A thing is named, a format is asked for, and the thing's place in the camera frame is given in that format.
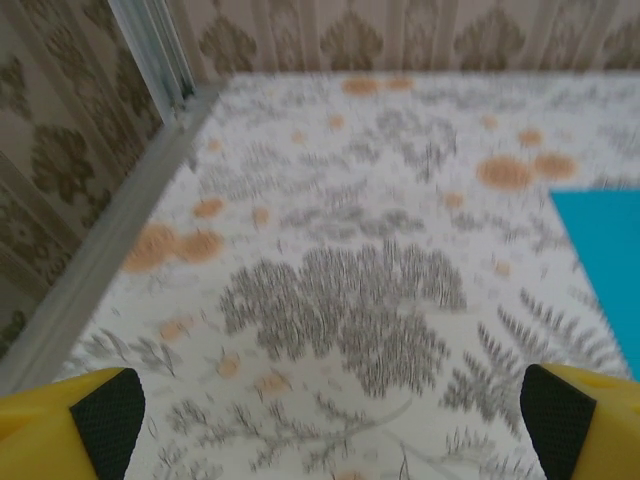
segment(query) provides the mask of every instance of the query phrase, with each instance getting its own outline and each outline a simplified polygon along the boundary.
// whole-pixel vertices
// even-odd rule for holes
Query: blue mat
[[[635,379],[640,378],[640,190],[551,194]]]

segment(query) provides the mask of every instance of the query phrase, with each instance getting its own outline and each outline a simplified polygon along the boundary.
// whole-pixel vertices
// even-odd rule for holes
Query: black rubber pad
[[[571,480],[596,400],[540,365],[527,368],[520,408],[549,480]]]
[[[144,419],[135,370],[123,370],[69,410],[98,480],[122,480]]]

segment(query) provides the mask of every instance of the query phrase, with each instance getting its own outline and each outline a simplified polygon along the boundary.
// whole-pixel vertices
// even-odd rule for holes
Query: wall
[[[638,0],[168,0],[196,80],[234,71],[640,67]]]
[[[107,0],[0,1],[0,357],[160,124]]]

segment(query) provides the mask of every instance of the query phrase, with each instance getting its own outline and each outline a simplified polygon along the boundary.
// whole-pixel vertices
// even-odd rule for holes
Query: patterned carpet
[[[551,188],[640,185],[634,76],[237,76],[61,377],[129,478],[543,480],[525,367],[627,376]]]

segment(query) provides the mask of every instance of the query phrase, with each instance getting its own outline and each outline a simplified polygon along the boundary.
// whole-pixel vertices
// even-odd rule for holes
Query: floral rug
[[[543,480],[526,366],[628,376],[549,189],[639,186],[638,115],[637,76],[237,76],[61,377],[140,373],[132,479]]]

